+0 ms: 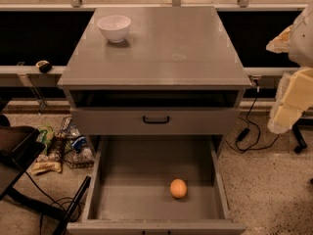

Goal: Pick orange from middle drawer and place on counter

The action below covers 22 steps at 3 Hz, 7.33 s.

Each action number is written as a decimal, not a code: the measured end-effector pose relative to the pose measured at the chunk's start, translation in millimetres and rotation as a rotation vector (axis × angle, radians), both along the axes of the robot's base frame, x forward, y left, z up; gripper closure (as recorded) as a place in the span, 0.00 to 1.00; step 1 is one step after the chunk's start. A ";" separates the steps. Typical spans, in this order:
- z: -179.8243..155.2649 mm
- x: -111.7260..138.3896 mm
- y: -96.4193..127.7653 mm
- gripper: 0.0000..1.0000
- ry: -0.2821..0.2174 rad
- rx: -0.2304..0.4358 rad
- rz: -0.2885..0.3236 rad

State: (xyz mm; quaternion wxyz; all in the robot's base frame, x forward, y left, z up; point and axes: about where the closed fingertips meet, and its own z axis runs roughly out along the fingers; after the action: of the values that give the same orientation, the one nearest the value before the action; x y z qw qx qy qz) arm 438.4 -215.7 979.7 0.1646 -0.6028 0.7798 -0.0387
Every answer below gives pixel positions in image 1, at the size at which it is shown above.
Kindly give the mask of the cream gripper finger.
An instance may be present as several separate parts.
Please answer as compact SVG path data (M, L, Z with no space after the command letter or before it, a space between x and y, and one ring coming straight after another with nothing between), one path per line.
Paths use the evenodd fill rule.
M290 34L291 28L288 26L266 45L266 50L276 54L287 53L290 49Z
M275 99L267 127L272 133L283 134L313 106L313 69L304 67L293 74L284 73Z

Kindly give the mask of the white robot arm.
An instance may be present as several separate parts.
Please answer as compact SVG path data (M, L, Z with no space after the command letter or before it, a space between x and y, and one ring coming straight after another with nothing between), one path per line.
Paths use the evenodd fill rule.
M283 74L269 115L268 129L282 134L313 106L313 5L309 4L292 25L271 40L266 50L287 53L291 61L300 65L293 74Z

